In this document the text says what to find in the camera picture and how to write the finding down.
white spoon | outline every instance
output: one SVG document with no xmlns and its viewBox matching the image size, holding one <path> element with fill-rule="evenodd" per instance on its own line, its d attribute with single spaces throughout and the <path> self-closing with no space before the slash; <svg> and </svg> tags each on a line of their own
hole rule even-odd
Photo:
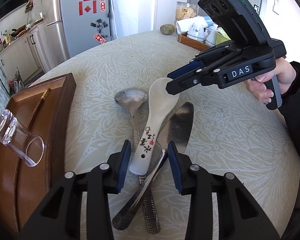
<svg viewBox="0 0 300 240">
<path fill-rule="evenodd" d="M 166 91 L 167 83 L 171 80 L 171 78 L 159 78 L 150 87 L 148 121 L 129 167 L 134 174 L 147 173 L 162 122 L 179 100 L 180 94 L 170 95 Z"/>
</svg>

refrigerator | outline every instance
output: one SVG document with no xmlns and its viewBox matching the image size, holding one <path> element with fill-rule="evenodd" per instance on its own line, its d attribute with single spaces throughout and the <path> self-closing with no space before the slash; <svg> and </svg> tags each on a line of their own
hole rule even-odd
<svg viewBox="0 0 300 240">
<path fill-rule="evenodd" d="M 41 0 L 44 32 L 57 65 L 110 41 L 110 0 Z"/>
</svg>

wooden tray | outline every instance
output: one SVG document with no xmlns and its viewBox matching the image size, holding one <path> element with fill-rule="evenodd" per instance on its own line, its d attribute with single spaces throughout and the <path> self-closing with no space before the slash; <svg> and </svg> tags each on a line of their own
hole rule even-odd
<svg viewBox="0 0 300 240">
<path fill-rule="evenodd" d="M 14 238 L 53 183 L 64 174 L 66 129 L 75 87 L 69 73 L 27 88 L 8 102 L 7 109 L 28 127 L 42 94 L 50 89 L 31 128 L 45 143 L 40 163 L 30 168 L 0 143 L 0 222 Z"/>
<path fill-rule="evenodd" d="M 204 51 L 204 50 L 207 50 L 207 49 L 211 48 L 207 44 L 203 44 L 200 41 L 196 41 L 196 40 L 193 40 L 193 39 L 187 37 L 187 33 L 181 33 L 181 34 L 179 34 L 178 35 L 178 42 L 180 42 L 182 44 L 185 44 L 185 45 L 187 45 L 187 46 L 189 46 L 191 48 L 200 50 L 200 51 Z"/>
</svg>

serrated blade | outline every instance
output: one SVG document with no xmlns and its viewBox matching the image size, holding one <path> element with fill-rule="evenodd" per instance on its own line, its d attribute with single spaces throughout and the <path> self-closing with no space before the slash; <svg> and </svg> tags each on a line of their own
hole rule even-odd
<svg viewBox="0 0 300 240">
<path fill-rule="evenodd" d="M 184 103 L 168 120 L 160 131 L 157 142 L 162 149 L 168 148 L 168 143 L 174 141 L 179 153 L 186 150 L 193 124 L 194 106 Z"/>
</svg>

round table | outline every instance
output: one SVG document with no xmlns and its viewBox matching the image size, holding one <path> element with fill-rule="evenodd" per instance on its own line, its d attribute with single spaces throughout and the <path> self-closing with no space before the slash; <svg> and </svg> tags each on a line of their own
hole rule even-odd
<svg viewBox="0 0 300 240">
<path fill-rule="evenodd" d="M 148 91 L 156 79 L 187 64 L 197 53 L 178 43 L 176 34 L 166 36 L 152 31 L 97 46 L 38 79 L 35 83 L 72 72 L 77 84 L 66 134 L 66 171 L 91 171 L 120 151 L 125 139 L 133 142 L 130 114 L 114 101 L 118 91 L 129 87 Z M 185 154 L 210 173 L 233 172 L 282 235 L 294 207 L 300 172 L 300 160 L 285 124 L 242 84 L 223 90 L 216 85 L 197 85 L 181 93 L 168 117 L 187 101 L 194 104 L 194 122 Z M 141 133 L 147 111 L 147 103 L 138 111 Z M 138 177 L 128 170 L 121 193 L 108 195 L 111 218 L 137 187 Z M 159 173 L 152 192 L 161 232 L 147 233 L 141 208 L 127 230 L 113 229 L 116 240 L 185 238 L 190 197 L 178 194 L 169 162 Z M 215 195 L 213 205 L 214 239 L 218 239 Z M 81 233 L 85 239 L 85 207 L 82 214 Z"/>
</svg>

